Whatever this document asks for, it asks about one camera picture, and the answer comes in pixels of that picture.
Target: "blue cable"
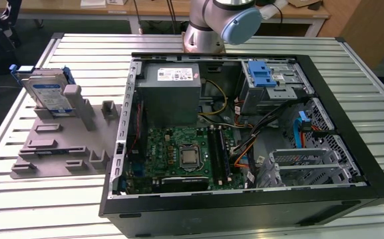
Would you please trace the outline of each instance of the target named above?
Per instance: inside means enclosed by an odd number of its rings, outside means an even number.
[[[301,118],[295,118],[293,120],[293,138],[295,140],[297,148],[302,148],[301,137],[299,137],[299,125],[301,125],[301,122],[302,122]]]

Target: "yellow wire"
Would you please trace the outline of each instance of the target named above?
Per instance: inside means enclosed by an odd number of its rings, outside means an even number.
[[[222,97],[224,97],[224,104],[222,104],[222,107],[221,107],[220,110],[217,110],[217,111],[214,111],[214,112],[208,112],[208,113],[198,113],[200,116],[210,116],[210,115],[214,115],[214,114],[220,113],[221,111],[224,111],[224,109],[225,109],[225,107],[226,107],[226,96],[225,96],[225,93],[224,93],[222,89],[220,88],[220,86],[218,86],[213,81],[210,81],[210,80],[206,80],[206,81],[209,81],[209,82],[213,84],[213,86],[216,86],[216,88],[220,90],[220,92],[221,92],[221,94],[222,94]]]

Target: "blue drive bracket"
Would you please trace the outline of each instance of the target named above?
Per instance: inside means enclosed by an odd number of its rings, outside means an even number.
[[[70,70],[69,70],[69,68],[64,66],[64,67],[61,68],[61,71],[64,72],[64,76],[65,76],[65,78],[66,78],[68,84],[74,85],[74,80],[73,80],[73,77],[72,77],[72,75],[70,75]]]
[[[18,73],[21,73],[21,74],[32,73],[34,68],[33,68],[33,66],[20,66],[20,68],[17,68],[17,65],[12,64],[8,67],[8,69],[10,70],[12,77],[16,79],[16,82],[21,86],[20,79],[17,78],[16,74],[18,74]]]
[[[270,69],[263,61],[247,61],[247,72],[253,78],[254,87],[275,87],[277,83],[270,77]]]

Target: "wire bundle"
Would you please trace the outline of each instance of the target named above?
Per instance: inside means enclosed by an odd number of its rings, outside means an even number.
[[[302,97],[302,98],[298,98],[295,100],[286,101],[278,107],[275,107],[269,113],[266,113],[262,116],[258,123],[254,125],[254,127],[250,130],[247,140],[233,149],[233,152],[236,152],[238,149],[241,149],[243,146],[246,146],[245,150],[242,151],[242,153],[239,154],[239,156],[237,157],[237,159],[234,161],[234,164],[233,164],[234,167],[246,167],[246,165],[238,164],[238,162],[239,162],[239,159],[242,158],[242,156],[245,155],[245,153],[247,152],[247,150],[251,148],[251,146],[255,142],[257,135],[261,132],[261,129],[278,118],[278,115],[282,113],[282,111],[289,106],[298,104],[298,103],[302,103],[306,100],[307,100],[307,97]]]

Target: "metal table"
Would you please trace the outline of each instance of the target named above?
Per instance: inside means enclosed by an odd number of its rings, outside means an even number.
[[[72,69],[92,104],[122,101],[130,52],[181,52],[177,35],[54,34],[37,67]],[[333,38],[254,37],[226,52],[310,55],[342,108],[384,169],[384,85],[347,44]],[[97,217],[104,175],[12,180],[9,169],[34,113],[21,90],[0,126],[0,238],[121,238]],[[281,228],[181,238],[337,239],[384,237],[384,205],[318,227]]]

